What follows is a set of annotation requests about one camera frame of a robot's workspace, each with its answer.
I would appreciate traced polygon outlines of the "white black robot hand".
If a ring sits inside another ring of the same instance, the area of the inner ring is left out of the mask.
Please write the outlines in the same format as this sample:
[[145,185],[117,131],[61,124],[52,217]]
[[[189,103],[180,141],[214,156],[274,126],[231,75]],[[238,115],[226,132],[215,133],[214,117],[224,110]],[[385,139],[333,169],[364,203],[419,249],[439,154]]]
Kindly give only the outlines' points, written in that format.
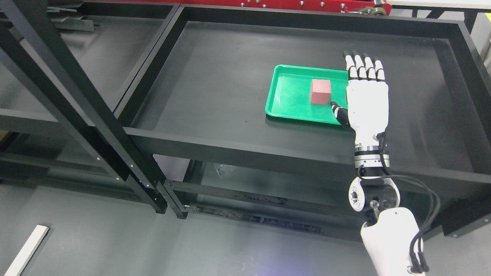
[[345,128],[355,132],[356,149],[379,145],[379,135],[388,126],[388,85],[384,66],[379,58],[356,51],[343,52],[348,72],[347,108],[330,102],[335,118]]

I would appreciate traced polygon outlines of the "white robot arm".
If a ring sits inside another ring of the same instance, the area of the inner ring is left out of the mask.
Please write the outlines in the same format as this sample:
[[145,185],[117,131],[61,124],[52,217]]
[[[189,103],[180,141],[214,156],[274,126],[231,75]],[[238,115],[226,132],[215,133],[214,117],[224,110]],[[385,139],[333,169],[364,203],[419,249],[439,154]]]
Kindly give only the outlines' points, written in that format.
[[[376,135],[379,145],[374,159],[363,153],[357,176],[349,187],[349,204],[366,216],[361,238],[379,276],[424,276],[429,267],[424,256],[423,234],[441,208],[441,199],[425,183],[407,175],[391,173],[385,150],[385,133]],[[428,213],[421,226],[408,208],[400,206],[395,179],[428,194]]]

